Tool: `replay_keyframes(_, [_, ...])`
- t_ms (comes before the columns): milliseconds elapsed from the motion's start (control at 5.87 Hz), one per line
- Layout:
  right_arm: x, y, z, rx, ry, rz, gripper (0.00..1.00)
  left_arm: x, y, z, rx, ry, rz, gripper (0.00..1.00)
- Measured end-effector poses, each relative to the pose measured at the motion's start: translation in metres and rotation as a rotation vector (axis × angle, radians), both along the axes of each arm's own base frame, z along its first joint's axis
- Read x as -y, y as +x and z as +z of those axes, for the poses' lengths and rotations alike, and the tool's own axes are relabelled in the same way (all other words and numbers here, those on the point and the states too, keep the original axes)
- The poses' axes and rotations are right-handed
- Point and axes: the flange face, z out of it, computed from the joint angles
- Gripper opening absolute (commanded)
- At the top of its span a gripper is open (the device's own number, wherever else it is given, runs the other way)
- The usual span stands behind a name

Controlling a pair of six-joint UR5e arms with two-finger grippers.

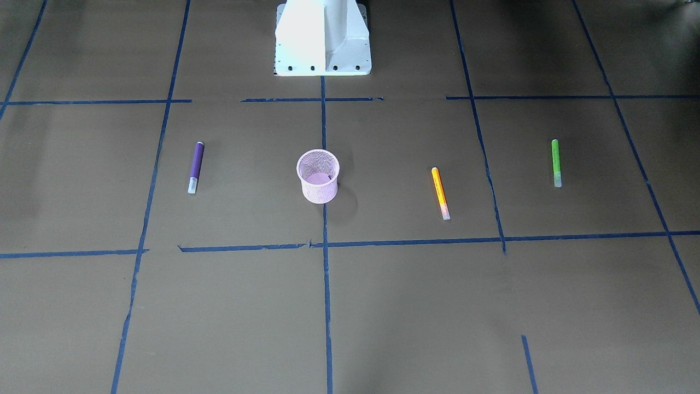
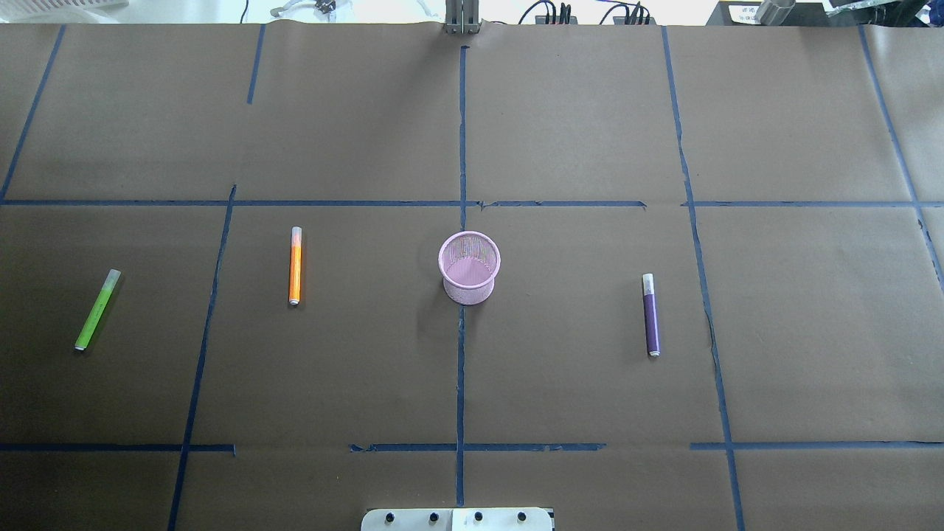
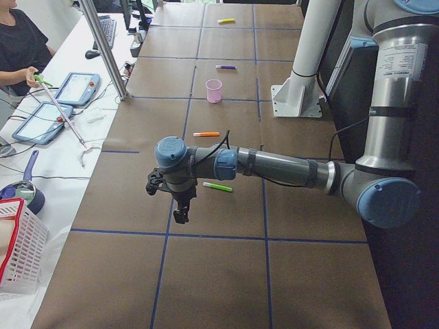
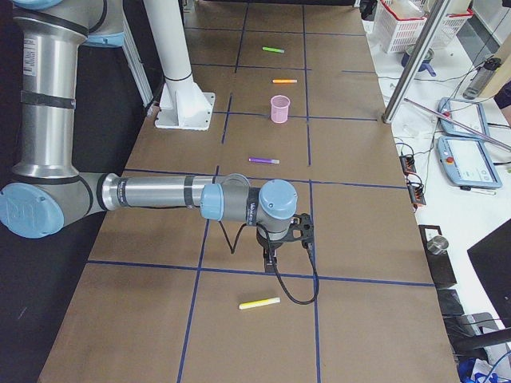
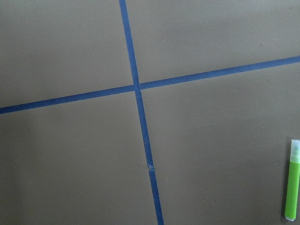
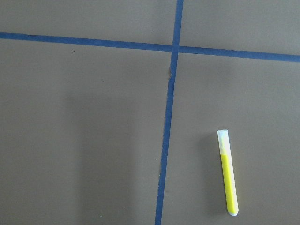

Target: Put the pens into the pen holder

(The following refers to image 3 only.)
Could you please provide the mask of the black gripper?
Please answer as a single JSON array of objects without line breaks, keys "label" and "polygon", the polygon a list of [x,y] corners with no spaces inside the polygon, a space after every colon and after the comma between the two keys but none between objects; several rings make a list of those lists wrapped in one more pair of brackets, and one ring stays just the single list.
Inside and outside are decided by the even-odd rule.
[{"label": "black gripper", "polygon": [[197,196],[196,185],[191,185],[183,191],[176,191],[169,186],[173,199],[177,202],[178,207],[173,211],[174,220],[179,224],[186,224],[189,221],[190,201]]}]

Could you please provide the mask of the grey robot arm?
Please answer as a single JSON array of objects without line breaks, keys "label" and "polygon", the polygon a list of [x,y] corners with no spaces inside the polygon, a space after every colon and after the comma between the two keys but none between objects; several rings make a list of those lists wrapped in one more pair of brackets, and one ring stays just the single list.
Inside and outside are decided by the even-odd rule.
[{"label": "grey robot arm", "polygon": [[170,193],[178,205],[174,219],[186,223],[198,179],[233,180],[241,173],[339,195],[379,228],[403,225],[420,208],[408,155],[428,47],[437,34],[437,1],[355,2],[351,47],[376,46],[378,55],[366,145],[354,164],[234,147],[227,138],[209,148],[187,147],[169,136],[154,148],[158,166],[148,175],[147,193]]}]

